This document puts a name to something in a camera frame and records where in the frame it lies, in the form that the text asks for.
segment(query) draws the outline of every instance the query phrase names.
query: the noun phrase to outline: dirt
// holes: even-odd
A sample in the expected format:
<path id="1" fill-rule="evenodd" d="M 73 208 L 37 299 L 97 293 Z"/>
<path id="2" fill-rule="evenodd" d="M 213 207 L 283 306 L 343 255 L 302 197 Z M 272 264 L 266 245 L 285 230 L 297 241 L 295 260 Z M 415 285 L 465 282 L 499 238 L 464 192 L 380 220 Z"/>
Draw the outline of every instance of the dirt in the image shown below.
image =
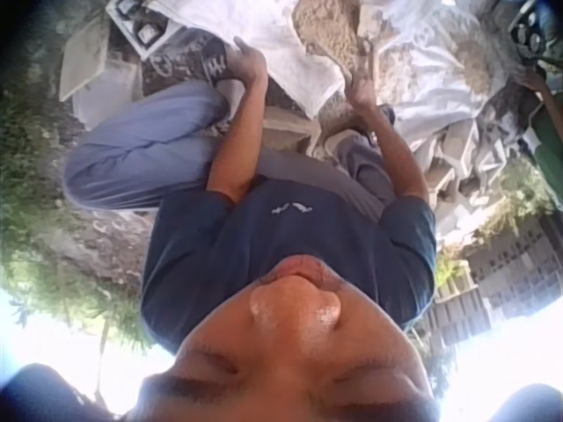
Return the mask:
<path id="1" fill-rule="evenodd" d="M 413 66 L 413 49 L 412 44 L 401 44 L 381 54 L 376 84 L 377 99 L 380 103 L 392 106 L 399 104 L 406 94 L 419 89 Z"/>
<path id="2" fill-rule="evenodd" d="M 360 53 L 356 37 L 359 16 L 356 0 L 301 0 L 294 9 L 293 22 L 309 53 L 324 55 L 324 49 L 353 69 Z"/>
<path id="3" fill-rule="evenodd" d="M 477 41 L 468 40 L 459 44 L 456 59 L 464 66 L 465 83 L 477 95 L 486 95 L 491 89 L 490 72 L 483 59 L 483 49 Z"/>

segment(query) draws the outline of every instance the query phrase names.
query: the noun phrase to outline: t-shirt logo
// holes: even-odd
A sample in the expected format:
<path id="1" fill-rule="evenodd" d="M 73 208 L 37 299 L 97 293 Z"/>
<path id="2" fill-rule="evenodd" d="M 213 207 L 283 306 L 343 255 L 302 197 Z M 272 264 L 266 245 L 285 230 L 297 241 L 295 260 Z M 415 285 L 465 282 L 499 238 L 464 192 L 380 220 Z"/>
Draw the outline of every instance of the t-shirt logo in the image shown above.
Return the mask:
<path id="1" fill-rule="evenodd" d="M 298 202 L 292 202 L 291 204 L 286 203 L 282 207 L 278 207 L 278 208 L 273 209 L 272 214 L 281 214 L 281 213 L 285 212 L 289 208 L 289 205 L 291 205 L 295 209 L 301 211 L 303 214 L 310 213 L 313 210 L 312 207 L 306 207 L 305 205 L 300 204 Z"/>

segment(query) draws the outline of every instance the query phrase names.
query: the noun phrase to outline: sneaker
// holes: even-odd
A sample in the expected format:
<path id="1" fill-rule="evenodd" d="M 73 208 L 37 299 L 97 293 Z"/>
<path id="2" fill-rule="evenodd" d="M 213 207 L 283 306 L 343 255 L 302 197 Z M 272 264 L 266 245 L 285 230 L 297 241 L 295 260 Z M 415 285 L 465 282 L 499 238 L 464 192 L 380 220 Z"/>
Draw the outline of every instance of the sneaker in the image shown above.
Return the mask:
<path id="1" fill-rule="evenodd" d="M 388 104 L 381 104 L 379 106 L 379 110 L 381 110 L 381 113 L 385 114 L 387 120 L 391 123 L 391 126 L 395 126 L 396 115 L 393 107 Z"/>
<path id="2" fill-rule="evenodd" d="M 203 72 L 214 87 L 219 81 L 235 78 L 227 63 L 227 48 L 222 40 L 214 37 L 201 49 Z"/>

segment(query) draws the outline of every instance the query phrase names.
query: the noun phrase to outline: man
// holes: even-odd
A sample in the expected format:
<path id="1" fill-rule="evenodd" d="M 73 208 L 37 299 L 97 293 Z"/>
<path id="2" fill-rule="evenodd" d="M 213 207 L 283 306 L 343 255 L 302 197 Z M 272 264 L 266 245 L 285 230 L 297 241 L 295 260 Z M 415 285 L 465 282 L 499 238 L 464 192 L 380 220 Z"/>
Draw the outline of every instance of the man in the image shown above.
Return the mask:
<path id="1" fill-rule="evenodd" d="M 354 131 L 327 142 L 351 178 L 261 149 L 267 65 L 236 43 L 203 52 L 245 85 L 222 141 L 198 131 L 228 105 L 192 81 L 102 123 L 69 157 L 77 204 L 160 208 L 141 312 L 177 358 L 128 418 L 437 420 L 401 330 L 434 292 L 435 218 L 410 149 L 358 75 L 347 98 L 383 157 Z"/>

